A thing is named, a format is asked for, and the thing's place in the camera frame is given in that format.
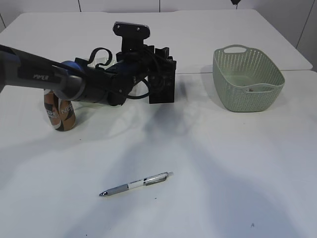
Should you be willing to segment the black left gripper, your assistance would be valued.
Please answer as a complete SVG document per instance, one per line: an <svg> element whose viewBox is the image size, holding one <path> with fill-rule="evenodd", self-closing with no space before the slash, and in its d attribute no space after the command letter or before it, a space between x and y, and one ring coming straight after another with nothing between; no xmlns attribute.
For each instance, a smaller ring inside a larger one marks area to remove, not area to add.
<svg viewBox="0 0 317 238"><path fill-rule="evenodd" d="M149 72L160 72L160 63L167 62L169 48L155 48L154 46L143 45L143 49L136 52L119 52L116 54L117 63L110 66L108 71L132 80L135 86L143 81L150 94L150 84L148 82Z"/></svg>

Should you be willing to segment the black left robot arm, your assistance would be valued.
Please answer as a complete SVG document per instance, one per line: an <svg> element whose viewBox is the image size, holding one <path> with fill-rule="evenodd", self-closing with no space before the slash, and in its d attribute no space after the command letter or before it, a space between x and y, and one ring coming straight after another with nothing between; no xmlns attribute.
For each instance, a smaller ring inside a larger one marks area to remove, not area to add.
<svg viewBox="0 0 317 238"><path fill-rule="evenodd" d="M169 48L143 45L136 51L118 52L91 67L88 60L59 63L28 52L0 47L0 87L20 86L53 90L62 100L122 106L127 99L149 98L150 103L174 101L176 61Z"/></svg>

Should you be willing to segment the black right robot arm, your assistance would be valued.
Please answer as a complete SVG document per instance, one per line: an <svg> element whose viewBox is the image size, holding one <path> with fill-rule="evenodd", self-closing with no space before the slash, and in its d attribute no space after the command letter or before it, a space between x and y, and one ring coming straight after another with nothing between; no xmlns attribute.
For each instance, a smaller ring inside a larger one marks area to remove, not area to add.
<svg viewBox="0 0 317 238"><path fill-rule="evenodd" d="M240 1L241 1L241 0L231 0L231 3L232 3L233 5L238 5Z"/></svg>

